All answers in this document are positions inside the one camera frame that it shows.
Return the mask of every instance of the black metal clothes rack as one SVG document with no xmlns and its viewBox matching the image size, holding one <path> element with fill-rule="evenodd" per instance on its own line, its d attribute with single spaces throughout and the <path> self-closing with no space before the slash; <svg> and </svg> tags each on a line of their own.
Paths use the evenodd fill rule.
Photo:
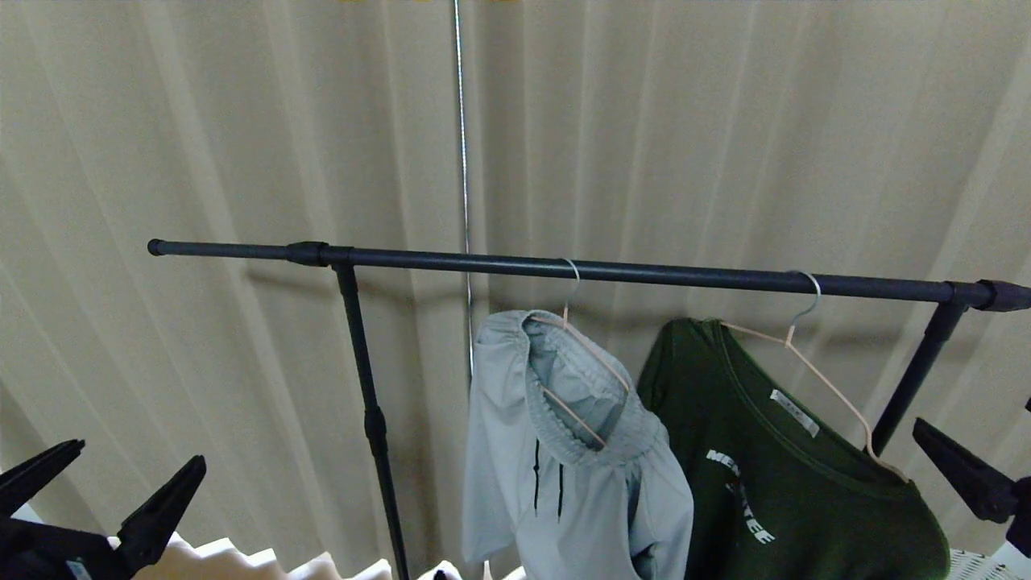
<svg viewBox="0 0 1031 580">
<path fill-rule="evenodd" d="M 394 493 L 387 451 L 387 421 L 379 405 L 365 341 L 362 309 L 358 298 L 355 266 L 448 270 L 540 277 L 573 277 L 569 264 L 562 259 L 526 258 L 438 251 L 369 249 L 330 245 L 322 241 L 299 241 L 289 245 L 244 243 L 201 243 L 152 239 L 147 249 L 155 255 L 211 255 L 282 260 L 306 266 L 331 266 L 336 271 L 340 295 L 347 313 L 358 378 L 365 405 L 365 436 L 376 466 L 379 491 L 387 512 L 387 523 L 394 559 L 403 580 L 410 578 L 401 535 L 401 518 Z M 814 287 L 805 275 L 792 272 L 721 269 L 658 264 L 576 261 L 584 279 L 632 281 L 668 285 L 695 285 L 762 289 L 768 293 L 812 295 Z M 909 366 L 885 408 L 873 431 L 873 450 L 884 451 L 917 391 L 934 365 L 938 353 L 963 314 L 970 308 L 989 312 L 1009 312 L 1031 308 L 1031 287 L 1008 281 L 982 279 L 967 281 L 924 281 L 853 275 L 816 274 L 824 295 L 858 297 L 890 301 L 936 303 L 937 309 L 924 331 L 924 338 Z"/>
</svg>

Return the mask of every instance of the hanger hook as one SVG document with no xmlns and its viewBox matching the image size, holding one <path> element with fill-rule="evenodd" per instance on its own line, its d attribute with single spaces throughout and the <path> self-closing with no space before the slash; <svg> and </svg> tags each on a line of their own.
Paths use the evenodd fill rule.
<svg viewBox="0 0 1031 580">
<path fill-rule="evenodd" d="M 788 270 L 788 271 L 790 271 L 792 273 L 800 273 L 800 274 L 804 275 L 805 277 L 808 277 L 809 281 L 812 282 L 812 286 L 817 288 L 817 299 L 814 301 L 812 301 L 812 304 L 809 305 L 809 308 L 807 308 L 804 311 L 796 314 L 795 317 L 791 319 L 791 326 L 788 327 L 788 339 L 785 340 L 785 346 L 786 347 L 791 344 L 791 339 L 792 339 L 792 337 L 795 336 L 795 327 L 798 325 L 798 319 L 800 319 L 803 316 L 809 314 L 810 312 L 817 310 L 817 307 L 820 305 L 820 299 L 822 299 L 823 296 L 824 296 L 823 288 L 820 287 L 820 281 L 817 280 L 817 277 L 814 275 L 812 275 L 811 273 L 809 273 L 807 271 L 802 271 L 802 270 L 797 270 L 797 269 L 792 269 L 792 270 Z"/>
<path fill-rule="evenodd" d="M 579 268 L 576 267 L 576 264 L 574 264 L 573 261 L 570 260 L 569 258 L 562 258 L 562 259 L 568 262 L 570 266 L 572 266 L 573 273 L 576 274 L 576 283 L 573 285 L 572 293 L 570 293 L 569 296 L 566 297 L 566 305 L 562 308 L 562 328 L 565 329 L 566 327 L 569 326 L 569 303 L 571 303 L 573 301 L 573 298 L 576 297 L 576 292 L 577 289 L 579 289 L 580 277 L 579 277 Z"/>
</svg>

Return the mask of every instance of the dark green t-shirt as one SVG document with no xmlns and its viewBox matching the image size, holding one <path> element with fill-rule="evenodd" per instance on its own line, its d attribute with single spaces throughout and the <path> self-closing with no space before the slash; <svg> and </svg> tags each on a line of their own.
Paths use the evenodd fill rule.
<svg viewBox="0 0 1031 580">
<path fill-rule="evenodd" d="M 718 320 L 674 320 L 641 374 L 691 485 L 688 579 L 939 580 L 917 487 L 787 396 Z"/>
</svg>

